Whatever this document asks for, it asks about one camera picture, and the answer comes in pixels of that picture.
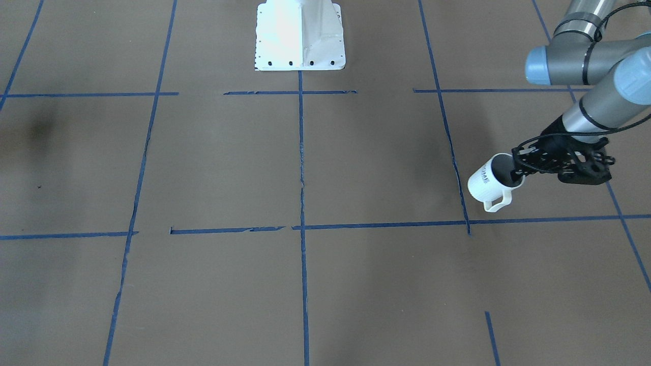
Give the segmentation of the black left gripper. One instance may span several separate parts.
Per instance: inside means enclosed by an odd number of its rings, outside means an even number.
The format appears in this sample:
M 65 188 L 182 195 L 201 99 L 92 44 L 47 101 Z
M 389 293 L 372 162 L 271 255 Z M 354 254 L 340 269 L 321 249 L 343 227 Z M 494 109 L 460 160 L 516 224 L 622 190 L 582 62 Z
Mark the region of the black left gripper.
M 509 171 L 513 183 L 533 174 L 556 174 L 570 185 L 602 185 L 612 179 L 610 167 L 615 159 L 607 155 L 607 137 L 583 143 L 570 136 L 535 137 L 512 149 L 514 167 Z

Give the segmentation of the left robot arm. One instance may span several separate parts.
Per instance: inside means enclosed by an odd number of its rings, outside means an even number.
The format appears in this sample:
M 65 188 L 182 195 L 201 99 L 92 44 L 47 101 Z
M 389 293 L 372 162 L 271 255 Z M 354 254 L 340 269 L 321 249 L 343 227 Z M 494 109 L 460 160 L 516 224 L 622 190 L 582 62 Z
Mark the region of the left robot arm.
M 649 1 L 616 7 L 614 1 L 572 1 L 549 44 L 533 49 L 525 74 L 535 85 L 590 86 L 539 136 L 512 149 L 509 176 L 556 174 L 571 185 L 602 185 L 615 159 L 606 153 L 608 135 L 636 127 L 649 110 L 649 33 L 605 41 L 614 14 Z

